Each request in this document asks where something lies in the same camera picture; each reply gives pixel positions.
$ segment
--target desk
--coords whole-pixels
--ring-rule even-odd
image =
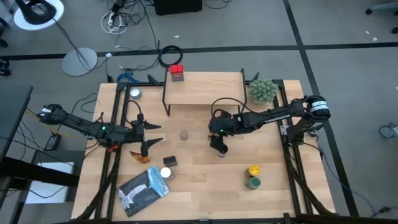
[[[285,80],[284,84],[289,101],[303,97],[298,80]],[[224,159],[220,159],[207,140],[210,105],[174,105],[173,113],[168,117],[162,104],[163,87],[142,86],[140,89],[142,98],[137,102],[146,120],[162,126],[160,129],[146,131],[146,136],[148,139],[164,140],[151,147],[148,164],[140,164],[130,156],[129,151],[139,152],[140,144],[124,145],[117,186],[150,166],[163,167],[163,157],[176,156],[178,166],[172,167],[174,180],[167,182],[170,193],[131,218],[124,213],[116,194],[113,221],[274,218],[282,217],[285,212],[294,216],[277,123],[264,125],[251,134],[225,138],[229,151]],[[119,101],[116,124],[121,122],[124,91],[122,90]],[[105,121],[111,120],[115,94],[116,84],[104,83],[100,86],[93,120],[101,112],[104,112]],[[236,113],[236,106],[219,107]],[[248,100],[248,107],[255,111],[264,111],[272,108],[272,105],[255,105]],[[127,111],[127,119],[135,119],[136,106],[129,104]],[[187,141],[180,140],[179,133],[183,129],[188,131]],[[316,144],[309,136],[305,137],[305,142]],[[73,218],[84,211],[98,190],[104,152],[105,149],[102,148],[96,150],[83,163]],[[319,152],[304,145],[300,146],[300,153],[308,186],[327,209],[334,211]],[[251,164],[258,164],[262,169],[259,177],[262,184],[253,191],[244,186],[244,171]],[[301,208],[305,212],[302,194],[298,186],[297,188]],[[103,217],[108,207],[108,197],[109,189],[103,200]]]

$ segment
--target potted plant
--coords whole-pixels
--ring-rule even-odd
[[[253,99],[254,103],[266,104],[271,103],[274,100],[278,91],[278,85],[264,77],[254,80],[249,85],[249,94]]]

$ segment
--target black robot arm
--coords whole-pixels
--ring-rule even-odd
[[[125,143],[141,142],[141,154],[136,154],[135,158],[142,163],[149,161],[147,157],[151,145],[162,140],[162,138],[145,139],[145,129],[157,129],[161,127],[148,123],[142,113],[137,115],[137,120],[130,122],[132,128],[105,123],[103,121],[99,122],[99,120],[102,120],[102,115],[99,120],[91,122],[67,113],[58,104],[45,106],[37,116],[45,124],[62,124],[81,132],[85,136],[93,137],[98,141],[100,146],[108,148],[109,151],[115,151]]]
[[[287,127],[285,135],[288,142],[300,144],[303,136],[315,123],[323,123],[330,118],[326,100],[321,96],[305,96],[303,99],[294,99],[288,105],[269,109],[260,113],[255,111],[230,114],[225,110],[217,109],[212,112],[209,122],[210,146],[220,153],[225,154],[228,147],[223,142],[223,137],[235,134],[247,134],[260,129],[264,124],[276,122],[289,117],[301,117],[296,124]]]

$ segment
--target wooden platform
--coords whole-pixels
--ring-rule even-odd
[[[167,74],[165,103],[168,105],[211,105],[222,97],[244,102],[241,72],[184,72],[184,82],[173,82]],[[239,105],[221,100],[216,105]]]
[[[286,80],[285,87],[289,100],[303,96],[298,80]],[[101,85],[94,119],[103,111],[104,120],[110,120],[115,88],[116,84]],[[220,159],[207,140],[210,106],[175,105],[170,117],[167,117],[162,104],[162,87],[140,89],[142,98],[137,102],[146,120],[162,126],[147,131],[147,138],[162,137],[164,140],[150,148],[148,164],[140,164],[130,156],[129,151],[139,152],[140,144],[124,145],[118,185],[150,166],[163,167],[162,159],[167,156],[176,156],[178,166],[172,167],[174,180],[167,182],[170,194],[131,218],[124,213],[116,194],[112,220],[274,218],[282,217],[285,212],[294,216],[276,123],[264,125],[251,134],[225,138],[229,151],[224,159]],[[248,102],[249,108],[255,111],[268,109],[266,106],[254,105],[249,99]],[[135,119],[138,112],[136,106],[131,103],[128,107],[127,119]],[[237,111],[236,106],[221,107],[231,113]],[[187,141],[180,140],[179,132],[183,129],[188,131]],[[305,142],[316,144],[309,136],[305,137]],[[327,209],[334,211],[319,152],[310,146],[300,146],[300,152],[308,186]],[[103,157],[104,149],[98,149],[85,159],[72,217],[77,217],[84,211],[98,190]],[[262,184],[253,191],[244,186],[244,171],[251,164],[260,165],[262,170],[259,177]],[[109,190],[104,196],[103,215],[108,207],[108,196]]]

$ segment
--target book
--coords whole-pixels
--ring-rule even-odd
[[[137,175],[117,191],[127,217],[132,217],[170,192],[157,166]]]

